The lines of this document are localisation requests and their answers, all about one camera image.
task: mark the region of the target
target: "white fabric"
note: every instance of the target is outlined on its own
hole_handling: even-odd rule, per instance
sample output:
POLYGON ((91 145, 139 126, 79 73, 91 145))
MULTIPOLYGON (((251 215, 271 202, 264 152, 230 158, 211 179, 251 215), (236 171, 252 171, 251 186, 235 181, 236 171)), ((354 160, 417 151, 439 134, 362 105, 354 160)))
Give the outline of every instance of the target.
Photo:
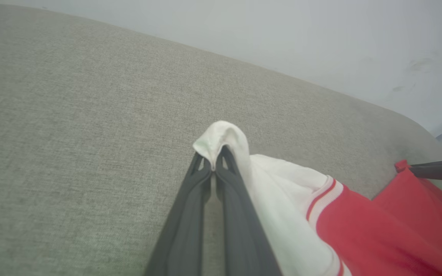
POLYGON ((244 133, 234 124, 212 124, 193 148, 212 164, 223 145, 233 153, 262 227, 284 276, 334 276, 340 260, 306 220, 309 204, 331 179, 282 159, 249 155, 244 133))

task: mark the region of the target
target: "grey couch cushion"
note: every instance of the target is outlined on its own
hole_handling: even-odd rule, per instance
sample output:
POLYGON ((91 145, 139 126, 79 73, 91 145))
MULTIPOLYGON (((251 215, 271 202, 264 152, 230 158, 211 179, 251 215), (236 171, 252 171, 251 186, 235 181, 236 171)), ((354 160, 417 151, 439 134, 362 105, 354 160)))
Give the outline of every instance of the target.
MULTIPOLYGON (((442 160, 395 112, 105 23, 0 5, 0 275, 140 274, 191 144, 220 119, 252 153, 368 198, 396 161, 442 160)), ((207 215, 215 274, 221 229, 207 215)))

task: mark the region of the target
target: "wall stain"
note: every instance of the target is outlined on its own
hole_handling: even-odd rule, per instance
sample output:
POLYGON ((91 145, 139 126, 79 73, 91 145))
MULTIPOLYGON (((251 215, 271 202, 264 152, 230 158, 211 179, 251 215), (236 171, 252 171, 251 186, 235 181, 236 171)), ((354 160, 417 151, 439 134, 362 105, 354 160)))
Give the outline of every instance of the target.
POLYGON ((360 63, 365 64, 365 65, 371 65, 374 63, 374 60, 370 56, 365 56, 360 60, 360 63))
POLYGON ((405 86, 396 86, 392 90, 393 92, 400 92, 405 88, 405 86))
POLYGON ((427 72, 429 72, 430 67, 433 63, 434 63, 434 60, 429 57, 421 58, 418 61, 413 59, 412 61, 410 61, 408 70, 410 72, 420 72, 423 70, 426 70, 427 72))

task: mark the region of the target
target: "garment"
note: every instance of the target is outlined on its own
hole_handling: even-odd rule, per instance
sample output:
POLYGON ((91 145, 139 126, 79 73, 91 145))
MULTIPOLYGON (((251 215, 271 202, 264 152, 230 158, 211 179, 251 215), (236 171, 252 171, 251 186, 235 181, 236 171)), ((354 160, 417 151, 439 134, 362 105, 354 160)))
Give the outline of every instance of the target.
POLYGON ((285 276, 442 274, 442 192, 417 179, 406 161, 370 201, 311 168, 249 155, 233 124, 212 124, 194 143, 215 170, 233 153, 285 276))

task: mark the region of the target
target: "textured fabric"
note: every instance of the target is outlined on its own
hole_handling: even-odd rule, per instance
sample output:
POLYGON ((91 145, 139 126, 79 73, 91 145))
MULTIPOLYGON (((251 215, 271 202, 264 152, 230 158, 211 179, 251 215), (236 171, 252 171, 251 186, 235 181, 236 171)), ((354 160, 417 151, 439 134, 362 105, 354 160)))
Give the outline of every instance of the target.
MULTIPOLYGON (((252 153, 368 198, 395 162, 442 160, 395 112, 105 23, 0 5, 0 275, 140 274, 193 141, 221 119, 252 153)), ((206 220, 204 271, 218 275, 220 222, 206 220)))
POLYGON ((397 167, 373 201, 344 187, 318 218, 318 235, 353 276, 442 275, 442 191, 407 161, 397 167))

